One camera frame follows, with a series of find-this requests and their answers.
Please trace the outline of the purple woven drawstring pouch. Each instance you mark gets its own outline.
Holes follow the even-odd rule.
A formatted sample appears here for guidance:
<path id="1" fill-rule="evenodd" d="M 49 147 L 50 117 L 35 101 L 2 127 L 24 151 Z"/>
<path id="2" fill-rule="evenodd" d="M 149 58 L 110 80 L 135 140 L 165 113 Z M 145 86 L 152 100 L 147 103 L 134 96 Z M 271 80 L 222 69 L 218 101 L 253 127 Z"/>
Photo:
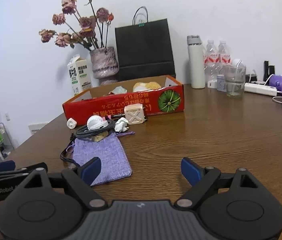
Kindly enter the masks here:
<path id="1" fill-rule="evenodd" d="M 77 164 L 82 166 L 94 157 L 100 158 L 101 171 L 91 184 L 92 186 L 132 175 L 132 168 L 119 140 L 119 135 L 115 132 L 99 142 L 90 139 L 74 140 L 72 158 Z"/>

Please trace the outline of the white round charger puck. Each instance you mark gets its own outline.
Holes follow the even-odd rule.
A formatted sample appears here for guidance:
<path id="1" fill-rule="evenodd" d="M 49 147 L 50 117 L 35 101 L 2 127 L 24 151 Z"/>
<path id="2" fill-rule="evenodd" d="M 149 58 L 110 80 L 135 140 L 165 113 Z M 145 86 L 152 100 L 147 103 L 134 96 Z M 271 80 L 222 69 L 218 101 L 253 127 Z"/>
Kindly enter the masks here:
<path id="1" fill-rule="evenodd" d="M 104 120 L 99 115 L 93 115 L 87 120 L 87 128 L 89 131 L 105 128 L 108 126 L 108 121 Z"/>

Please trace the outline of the white cube power adapter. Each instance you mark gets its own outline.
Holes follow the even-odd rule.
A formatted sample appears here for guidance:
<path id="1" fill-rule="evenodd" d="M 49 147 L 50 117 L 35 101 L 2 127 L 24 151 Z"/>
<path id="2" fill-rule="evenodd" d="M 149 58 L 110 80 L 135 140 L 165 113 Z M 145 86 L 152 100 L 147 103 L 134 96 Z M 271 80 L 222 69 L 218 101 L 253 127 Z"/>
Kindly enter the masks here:
<path id="1" fill-rule="evenodd" d="M 77 127 L 77 122 L 73 118 L 69 118 L 66 122 L 66 125 L 69 129 L 74 129 Z"/>

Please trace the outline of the white crumpled figurine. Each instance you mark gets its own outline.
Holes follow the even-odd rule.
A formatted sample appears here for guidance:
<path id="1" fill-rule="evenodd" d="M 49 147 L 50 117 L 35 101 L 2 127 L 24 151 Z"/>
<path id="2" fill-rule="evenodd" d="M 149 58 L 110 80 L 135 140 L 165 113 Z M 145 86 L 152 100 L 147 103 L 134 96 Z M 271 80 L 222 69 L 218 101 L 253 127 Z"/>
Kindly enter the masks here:
<path id="1" fill-rule="evenodd" d="M 115 124 L 115 127 L 114 127 L 114 130 L 116 133 L 123 133 L 123 132 L 126 132 L 129 127 L 128 127 L 128 120 L 124 117 L 120 118 L 116 124 Z"/>

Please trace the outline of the beige cube speaker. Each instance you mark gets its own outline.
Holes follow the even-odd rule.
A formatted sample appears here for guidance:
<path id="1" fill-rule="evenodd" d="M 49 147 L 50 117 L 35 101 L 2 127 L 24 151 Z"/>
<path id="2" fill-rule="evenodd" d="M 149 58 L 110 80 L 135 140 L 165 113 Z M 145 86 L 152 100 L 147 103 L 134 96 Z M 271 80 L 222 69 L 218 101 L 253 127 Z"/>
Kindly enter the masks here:
<path id="1" fill-rule="evenodd" d="M 142 124 L 147 121 L 145 107 L 141 103 L 125 106 L 124 115 L 129 125 Z"/>

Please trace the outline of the small white charger block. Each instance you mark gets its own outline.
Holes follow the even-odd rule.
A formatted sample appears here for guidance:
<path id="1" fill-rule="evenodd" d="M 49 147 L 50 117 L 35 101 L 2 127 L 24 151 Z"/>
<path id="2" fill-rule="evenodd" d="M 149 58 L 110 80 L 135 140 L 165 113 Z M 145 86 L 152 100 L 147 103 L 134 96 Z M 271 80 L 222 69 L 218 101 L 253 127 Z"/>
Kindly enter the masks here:
<path id="1" fill-rule="evenodd" d="M 209 80 L 207 82 L 207 87 L 210 89 L 217 89 L 217 80 Z"/>

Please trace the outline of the white green milk carton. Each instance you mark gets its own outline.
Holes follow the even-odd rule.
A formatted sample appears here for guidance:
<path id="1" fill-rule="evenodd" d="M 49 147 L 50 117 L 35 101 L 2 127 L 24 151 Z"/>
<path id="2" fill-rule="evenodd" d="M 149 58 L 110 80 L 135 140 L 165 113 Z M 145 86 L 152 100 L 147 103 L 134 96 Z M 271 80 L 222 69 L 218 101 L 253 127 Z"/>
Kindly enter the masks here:
<path id="1" fill-rule="evenodd" d="M 92 87 L 86 59 L 76 54 L 70 59 L 67 68 L 74 95 L 78 95 Z"/>

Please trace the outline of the yellow white plush toy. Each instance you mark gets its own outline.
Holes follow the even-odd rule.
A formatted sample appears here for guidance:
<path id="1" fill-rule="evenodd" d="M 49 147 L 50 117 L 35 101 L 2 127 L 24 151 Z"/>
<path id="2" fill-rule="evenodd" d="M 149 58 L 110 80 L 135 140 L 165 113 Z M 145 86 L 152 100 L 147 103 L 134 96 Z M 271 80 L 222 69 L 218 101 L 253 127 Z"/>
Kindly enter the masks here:
<path id="1" fill-rule="evenodd" d="M 155 82 L 155 81 L 151 81 L 151 82 L 137 82 L 134 84 L 133 86 L 133 92 L 143 92 L 143 91 L 147 91 L 147 90 L 156 90 L 156 89 L 161 89 L 162 86 Z"/>

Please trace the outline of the white power strip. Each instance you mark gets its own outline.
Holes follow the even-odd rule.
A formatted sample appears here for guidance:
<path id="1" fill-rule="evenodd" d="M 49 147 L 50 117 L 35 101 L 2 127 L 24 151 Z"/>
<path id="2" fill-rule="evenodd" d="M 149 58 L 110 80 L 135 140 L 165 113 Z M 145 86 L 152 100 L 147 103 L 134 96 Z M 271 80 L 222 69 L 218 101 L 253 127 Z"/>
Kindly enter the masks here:
<path id="1" fill-rule="evenodd" d="M 276 87 L 260 85 L 256 83 L 245 83 L 244 91 L 248 93 L 266 95 L 266 96 L 277 96 L 277 89 Z"/>

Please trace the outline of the marbled purple ceramic vase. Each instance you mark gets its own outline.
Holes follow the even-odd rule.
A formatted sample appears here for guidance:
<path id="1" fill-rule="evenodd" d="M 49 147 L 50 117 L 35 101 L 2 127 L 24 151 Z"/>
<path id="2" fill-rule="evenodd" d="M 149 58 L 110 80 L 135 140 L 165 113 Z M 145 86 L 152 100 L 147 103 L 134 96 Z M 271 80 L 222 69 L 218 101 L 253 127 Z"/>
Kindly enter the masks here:
<path id="1" fill-rule="evenodd" d="M 108 85 L 118 81 L 119 65 L 114 47 L 104 47 L 90 52 L 93 77 L 99 85 Z"/>

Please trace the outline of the clear water bottle left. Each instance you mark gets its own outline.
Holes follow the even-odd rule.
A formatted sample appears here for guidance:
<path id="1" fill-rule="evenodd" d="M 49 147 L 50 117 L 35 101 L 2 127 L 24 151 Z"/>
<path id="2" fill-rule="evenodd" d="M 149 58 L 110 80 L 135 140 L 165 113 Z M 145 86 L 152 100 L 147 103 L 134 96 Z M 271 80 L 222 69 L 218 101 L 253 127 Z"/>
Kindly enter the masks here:
<path id="1" fill-rule="evenodd" d="M 205 63 L 205 78 L 206 83 L 217 79 L 217 68 L 219 66 L 219 51 L 213 40 L 207 41 L 206 46 L 206 63 Z"/>

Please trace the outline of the clear water bottle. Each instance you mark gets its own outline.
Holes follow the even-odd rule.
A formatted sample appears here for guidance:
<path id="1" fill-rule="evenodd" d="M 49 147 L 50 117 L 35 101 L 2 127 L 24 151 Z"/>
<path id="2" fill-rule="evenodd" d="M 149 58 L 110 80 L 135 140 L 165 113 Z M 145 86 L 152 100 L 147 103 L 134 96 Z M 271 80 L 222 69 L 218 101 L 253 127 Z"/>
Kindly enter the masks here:
<path id="1" fill-rule="evenodd" d="M 218 52 L 221 66 L 225 66 L 231 63 L 230 50 L 226 41 L 220 41 Z"/>
<path id="2" fill-rule="evenodd" d="M 219 51 L 213 40 L 207 41 L 206 46 L 206 63 L 205 63 L 205 78 L 206 83 L 217 79 L 217 68 L 219 66 Z"/>

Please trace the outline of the white thermos bottle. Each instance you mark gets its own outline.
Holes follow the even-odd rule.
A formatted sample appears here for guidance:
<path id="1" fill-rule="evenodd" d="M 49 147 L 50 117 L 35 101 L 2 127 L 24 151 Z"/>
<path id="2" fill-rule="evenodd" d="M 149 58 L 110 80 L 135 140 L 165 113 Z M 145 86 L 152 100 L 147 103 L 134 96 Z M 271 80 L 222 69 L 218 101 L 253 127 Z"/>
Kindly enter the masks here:
<path id="1" fill-rule="evenodd" d="M 202 41 L 198 35 L 187 36 L 190 80 L 193 89 L 204 89 L 206 86 L 204 75 L 204 58 Z"/>

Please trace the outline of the black paper shopping bag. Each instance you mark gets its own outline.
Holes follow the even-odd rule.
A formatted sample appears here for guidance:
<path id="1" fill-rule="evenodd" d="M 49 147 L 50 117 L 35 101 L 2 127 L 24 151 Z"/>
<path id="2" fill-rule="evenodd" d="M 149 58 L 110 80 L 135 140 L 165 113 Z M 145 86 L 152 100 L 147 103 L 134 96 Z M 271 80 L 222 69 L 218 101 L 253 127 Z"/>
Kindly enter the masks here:
<path id="1" fill-rule="evenodd" d="M 142 6 L 131 25 L 115 29 L 115 36 L 119 81 L 176 76 L 167 19 L 150 22 L 148 10 Z"/>

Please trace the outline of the dried pink rose bouquet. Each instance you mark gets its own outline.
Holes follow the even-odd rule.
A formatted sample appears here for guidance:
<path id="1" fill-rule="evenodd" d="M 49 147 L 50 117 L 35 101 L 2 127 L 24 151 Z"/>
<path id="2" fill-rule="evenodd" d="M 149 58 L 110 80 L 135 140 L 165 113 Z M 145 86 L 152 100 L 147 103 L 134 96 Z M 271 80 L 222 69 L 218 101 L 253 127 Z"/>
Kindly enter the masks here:
<path id="1" fill-rule="evenodd" d="M 52 16 L 55 26 L 66 25 L 66 32 L 57 32 L 52 29 L 42 29 L 38 32 L 42 43 L 48 43 L 53 38 L 58 47 L 74 48 L 81 45 L 88 51 L 106 48 L 108 30 L 114 20 L 114 15 L 105 7 L 94 9 L 93 0 L 86 0 L 86 6 L 92 10 L 91 16 L 81 16 L 78 11 L 78 0 L 62 0 L 62 12 Z"/>

